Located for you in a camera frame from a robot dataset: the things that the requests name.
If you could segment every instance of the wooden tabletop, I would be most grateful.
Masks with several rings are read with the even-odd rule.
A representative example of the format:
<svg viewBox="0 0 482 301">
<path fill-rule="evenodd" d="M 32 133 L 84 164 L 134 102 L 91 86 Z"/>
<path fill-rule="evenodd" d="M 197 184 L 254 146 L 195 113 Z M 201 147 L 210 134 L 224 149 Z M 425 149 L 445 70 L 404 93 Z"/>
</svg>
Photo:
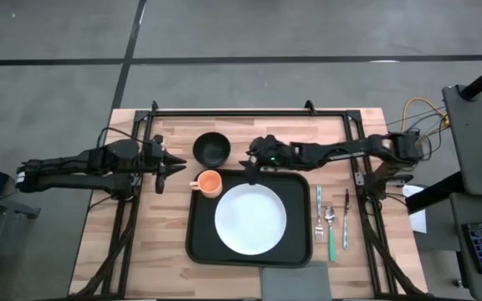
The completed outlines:
<svg viewBox="0 0 482 301">
<path fill-rule="evenodd" d="M 387 133 L 382 109 L 360 111 L 366 135 Z M 131 133 L 134 113 L 135 110 L 114 110 L 110 126 Z M 154 118 L 152 134 L 163 135 L 164 146 L 173 155 L 186 159 L 187 169 L 167 179 L 162 195 L 155 193 L 155 177 L 144 178 L 126 298 L 261 298 L 258 268 L 201 265 L 191 261 L 185 252 L 191 196 L 188 182 L 204 169 L 192 156 L 192 144 L 199 135 L 209 131 L 223 133 L 232 144 L 232 153 L 226 164 L 221 167 L 225 169 L 240 169 L 238 161 L 246 159 L 244 152 L 249 148 L 249 143 L 258 136 L 273 134 L 285 143 L 299 141 L 330 144 L 346 140 L 342 119 L 337 117 Z M 122 138 L 122 135 L 110 131 L 106 142 Z M 372 159 L 372 164 L 375 169 L 380 161 Z M 333 206 L 336 209 L 337 220 L 334 222 L 334 229 L 337 260 L 335 263 L 328 263 L 332 296 L 372 297 L 366 249 L 349 161 L 328 163 L 320 169 L 301 174 L 310 183 L 312 225 L 315 225 L 317 185 L 322 186 L 322 206 Z M 347 251 L 341 247 L 346 188 L 352 192 Z M 106 196 L 105 192 L 96 191 L 92 196 L 92 203 Z M 70 293 L 83 288 L 105 260 L 115 210 L 116 203 L 107 201 L 89 212 Z M 387 199 L 383 201 L 382 215 L 391 254 L 413 283 L 427 291 L 407 209 L 403 204 Z M 381 283 L 383 288 L 386 288 L 384 267 L 378 256 L 377 259 Z M 314 243 L 311 260 L 328 262 L 326 240 Z M 121 257 L 115 266 L 113 289 L 118 284 L 120 265 Z"/>
</svg>

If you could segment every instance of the black bowl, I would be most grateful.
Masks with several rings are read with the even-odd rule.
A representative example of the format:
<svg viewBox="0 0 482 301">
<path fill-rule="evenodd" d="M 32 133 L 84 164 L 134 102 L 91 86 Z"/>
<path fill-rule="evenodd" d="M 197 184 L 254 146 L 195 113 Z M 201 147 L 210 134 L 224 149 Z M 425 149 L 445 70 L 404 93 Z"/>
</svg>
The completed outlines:
<svg viewBox="0 0 482 301">
<path fill-rule="evenodd" d="M 194 141 L 192 154 L 203 166 L 219 167 L 230 155 L 230 141 L 223 134 L 210 132 Z"/>
</svg>

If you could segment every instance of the green utensil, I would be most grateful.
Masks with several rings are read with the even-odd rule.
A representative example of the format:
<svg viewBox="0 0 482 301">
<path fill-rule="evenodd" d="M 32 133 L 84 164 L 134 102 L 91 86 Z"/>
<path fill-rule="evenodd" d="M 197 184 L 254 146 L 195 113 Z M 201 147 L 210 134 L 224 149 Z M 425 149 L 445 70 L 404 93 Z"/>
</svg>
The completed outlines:
<svg viewBox="0 0 482 301">
<path fill-rule="evenodd" d="M 325 219 L 328 222 L 328 258 L 335 262 L 336 249 L 334 248 L 334 229 L 332 228 L 332 222 L 334 222 L 334 208 L 328 206 L 325 210 Z"/>
</svg>

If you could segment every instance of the concrete floor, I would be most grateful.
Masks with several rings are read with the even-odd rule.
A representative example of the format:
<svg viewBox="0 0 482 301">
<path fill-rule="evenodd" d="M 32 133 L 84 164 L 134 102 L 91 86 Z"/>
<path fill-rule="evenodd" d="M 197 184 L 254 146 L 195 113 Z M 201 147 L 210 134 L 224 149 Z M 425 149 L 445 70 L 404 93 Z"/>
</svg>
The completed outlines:
<svg viewBox="0 0 482 301">
<path fill-rule="evenodd" d="M 137 0 L 0 0 L 0 59 L 122 58 Z M 482 1 L 149 0 L 135 57 L 482 54 Z M 120 66 L 0 67 L 0 170 L 93 146 L 106 125 Z M 414 96 L 441 106 L 479 62 L 132 66 L 123 108 L 382 107 L 399 120 Z M 427 110 L 417 104 L 409 114 Z M 436 122 L 420 125 L 426 130 Z M 389 126 L 400 130 L 400 124 Z M 430 185 L 458 170 L 449 131 L 414 171 Z M 20 195 L 42 207 L 17 220 L 0 257 L 0 300 L 65 296 L 89 191 Z M 454 253 L 420 250 L 431 293 L 463 298 Z M 441 274 L 440 265 L 448 272 Z"/>
</svg>

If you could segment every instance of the white paper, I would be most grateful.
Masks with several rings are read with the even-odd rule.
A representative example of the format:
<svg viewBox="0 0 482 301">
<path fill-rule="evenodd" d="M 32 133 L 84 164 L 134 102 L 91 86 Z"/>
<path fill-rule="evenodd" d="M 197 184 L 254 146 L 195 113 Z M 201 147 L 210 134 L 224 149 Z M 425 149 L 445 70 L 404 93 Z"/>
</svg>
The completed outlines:
<svg viewBox="0 0 482 301">
<path fill-rule="evenodd" d="M 403 187 L 403 195 L 409 197 L 423 190 L 423 187 L 405 185 Z M 410 223 L 412 230 L 415 232 L 427 233 L 427 220 L 425 218 L 425 210 L 418 211 L 410 215 Z"/>
</svg>

